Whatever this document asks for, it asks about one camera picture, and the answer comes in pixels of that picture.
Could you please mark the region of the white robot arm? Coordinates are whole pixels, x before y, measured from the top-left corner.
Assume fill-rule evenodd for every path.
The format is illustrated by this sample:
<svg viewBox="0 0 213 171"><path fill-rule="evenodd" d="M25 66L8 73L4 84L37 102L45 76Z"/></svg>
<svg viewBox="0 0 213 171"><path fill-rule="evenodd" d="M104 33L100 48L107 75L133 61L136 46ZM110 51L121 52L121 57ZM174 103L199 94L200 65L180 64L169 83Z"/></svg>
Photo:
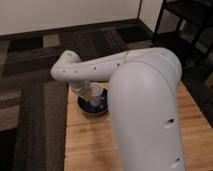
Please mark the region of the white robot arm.
<svg viewBox="0 0 213 171"><path fill-rule="evenodd" d="M178 57L146 48L82 61L64 51L51 76L83 99L100 103L93 83L108 84L108 110L124 171L186 171L177 88Z"/></svg>

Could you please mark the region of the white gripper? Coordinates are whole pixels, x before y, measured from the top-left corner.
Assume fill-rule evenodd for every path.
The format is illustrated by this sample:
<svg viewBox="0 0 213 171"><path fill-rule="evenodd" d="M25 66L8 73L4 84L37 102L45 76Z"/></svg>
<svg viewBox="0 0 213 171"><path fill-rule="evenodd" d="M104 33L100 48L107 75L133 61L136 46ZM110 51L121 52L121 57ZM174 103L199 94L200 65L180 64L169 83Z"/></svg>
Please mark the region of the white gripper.
<svg viewBox="0 0 213 171"><path fill-rule="evenodd" d="M103 88L99 83L93 82L90 84L89 102L92 106L97 107L102 100Z"/></svg>

